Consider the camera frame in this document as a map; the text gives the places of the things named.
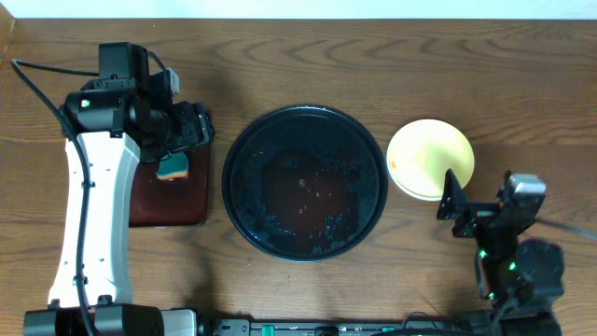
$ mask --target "white background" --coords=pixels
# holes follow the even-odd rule
[[[597,0],[0,0],[19,18],[597,19]]]

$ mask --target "pale yellow bowl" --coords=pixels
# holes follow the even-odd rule
[[[473,148],[466,137],[449,123],[433,119],[401,128],[390,141],[386,161],[398,187],[426,201],[441,200],[449,168],[462,188],[475,168]]]

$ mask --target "green sponge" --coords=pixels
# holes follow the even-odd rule
[[[188,177],[188,157],[185,153],[173,154],[170,159],[162,158],[160,168],[156,175],[162,181],[168,181],[174,178]]]

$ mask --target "round black tray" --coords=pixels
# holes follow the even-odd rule
[[[365,239],[379,220],[385,160],[350,116],[290,106],[256,120],[234,142],[222,195],[234,226],[261,251],[299,262],[331,259]]]

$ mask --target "wooden table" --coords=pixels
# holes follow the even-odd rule
[[[402,319],[486,307],[472,240],[451,237],[437,203],[390,185],[382,219],[345,255],[280,261],[229,221],[220,178],[255,118],[299,103],[361,121],[382,151],[415,119],[446,120],[472,142],[471,200],[493,199],[507,169],[549,186],[541,216],[597,230],[597,23],[584,21],[18,20],[7,59],[97,68],[97,46],[131,41],[176,70],[181,99],[213,109],[217,129],[207,222],[130,232],[135,302],[254,318]],[[28,71],[56,104],[86,78]],[[0,330],[21,333],[44,309],[59,261],[67,180],[58,122],[6,61],[0,72]],[[536,225],[562,246],[565,335],[597,333],[597,245]]]

